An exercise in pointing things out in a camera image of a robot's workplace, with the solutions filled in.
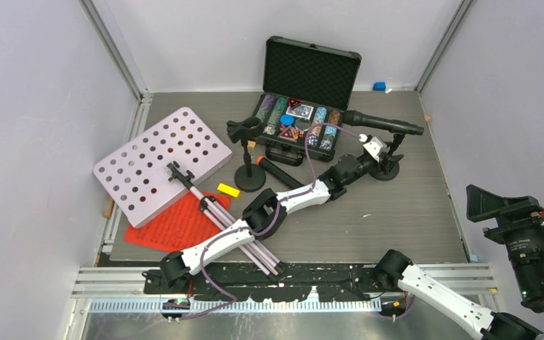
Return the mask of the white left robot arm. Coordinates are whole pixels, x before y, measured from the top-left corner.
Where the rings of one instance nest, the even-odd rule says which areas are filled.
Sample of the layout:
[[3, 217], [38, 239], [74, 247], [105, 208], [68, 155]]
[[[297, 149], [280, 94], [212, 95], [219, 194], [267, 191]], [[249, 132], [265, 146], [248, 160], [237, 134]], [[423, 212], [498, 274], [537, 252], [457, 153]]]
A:
[[156, 283], [169, 292], [181, 293], [197, 274], [207, 278], [206, 268], [213, 261], [236, 248], [258, 249], [260, 241], [273, 235], [289, 214], [340, 198], [348, 185], [366, 174], [381, 172], [389, 162], [387, 152], [364, 152], [359, 157], [347, 154], [310, 184], [285, 192], [268, 188], [229, 227], [191, 248], [166, 255], [159, 269], [143, 272], [145, 283]]

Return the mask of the black round-base mic stand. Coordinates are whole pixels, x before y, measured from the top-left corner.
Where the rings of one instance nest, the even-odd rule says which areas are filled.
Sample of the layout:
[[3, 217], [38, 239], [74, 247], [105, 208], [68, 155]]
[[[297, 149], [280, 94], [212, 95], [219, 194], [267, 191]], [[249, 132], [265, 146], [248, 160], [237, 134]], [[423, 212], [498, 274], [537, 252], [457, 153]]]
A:
[[399, 161], [403, 154], [394, 155], [397, 148], [405, 138], [404, 134], [395, 133], [391, 142], [387, 143], [385, 151], [380, 154], [380, 161], [376, 163], [369, 174], [379, 181], [391, 181], [397, 177], [400, 171]]
[[249, 117], [240, 122], [228, 120], [226, 125], [227, 136], [232, 144], [240, 142], [243, 148], [244, 164], [234, 173], [236, 187], [247, 193], [256, 192], [264, 186], [266, 173], [258, 164], [252, 162], [249, 142], [262, 134], [263, 123], [257, 117]]

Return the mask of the black microphone plain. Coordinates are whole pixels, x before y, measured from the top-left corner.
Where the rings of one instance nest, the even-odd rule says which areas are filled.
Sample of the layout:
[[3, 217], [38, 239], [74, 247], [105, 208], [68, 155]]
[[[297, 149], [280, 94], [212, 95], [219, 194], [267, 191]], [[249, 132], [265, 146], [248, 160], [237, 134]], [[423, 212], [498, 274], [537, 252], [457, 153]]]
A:
[[394, 134], [402, 135], [423, 135], [424, 128], [401, 120], [390, 120], [386, 118], [366, 115], [357, 110], [345, 110], [343, 112], [343, 123], [350, 126], [362, 126], [386, 130]]

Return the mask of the red sheet music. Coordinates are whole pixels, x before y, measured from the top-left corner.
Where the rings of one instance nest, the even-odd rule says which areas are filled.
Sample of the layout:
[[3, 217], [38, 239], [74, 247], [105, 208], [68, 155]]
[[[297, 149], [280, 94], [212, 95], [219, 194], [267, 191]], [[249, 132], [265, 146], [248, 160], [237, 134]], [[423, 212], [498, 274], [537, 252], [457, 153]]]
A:
[[220, 229], [199, 211], [199, 204], [195, 196], [187, 194], [144, 227], [129, 227], [123, 239], [130, 244], [168, 253], [200, 244]]

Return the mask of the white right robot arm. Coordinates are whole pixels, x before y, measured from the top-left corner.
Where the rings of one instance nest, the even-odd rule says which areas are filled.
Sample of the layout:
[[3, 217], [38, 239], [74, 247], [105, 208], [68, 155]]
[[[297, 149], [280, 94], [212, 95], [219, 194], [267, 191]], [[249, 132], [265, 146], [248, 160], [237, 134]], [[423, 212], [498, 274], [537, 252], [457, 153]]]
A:
[[[468, 185], [467, 219], [494, 219], [484, 236], [505, 246], [523, 307], [544, 312], [544, 207], [533, 196], [505, 197]], [[454, 321], [473, 339], [544, 339], [544, 333], [508, 312], [497, 312], [468, 299], [435, 279], [402, 252], [388, 250], [373, 269], [373, 284], [401, 290], [423, 300]]]

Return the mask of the lilac tripod music stand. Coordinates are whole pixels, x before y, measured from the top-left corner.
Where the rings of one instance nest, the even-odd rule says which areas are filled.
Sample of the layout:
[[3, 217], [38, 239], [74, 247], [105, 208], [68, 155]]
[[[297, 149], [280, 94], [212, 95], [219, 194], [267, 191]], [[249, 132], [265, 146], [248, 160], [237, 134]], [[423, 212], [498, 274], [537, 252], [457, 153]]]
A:
[[163, 261], [177, 276], [196, 275], [229, 251], [241, 249], [267, 276], [277, 276], [281, 263], [219, 202], [196, 187], [232, 158], [231, 149], [188, 107], [182, 107], [99, 161], [95, 177], [139, 229], [162, 216], [184, 196], [205, 209], [222, 238], [211, 236]]

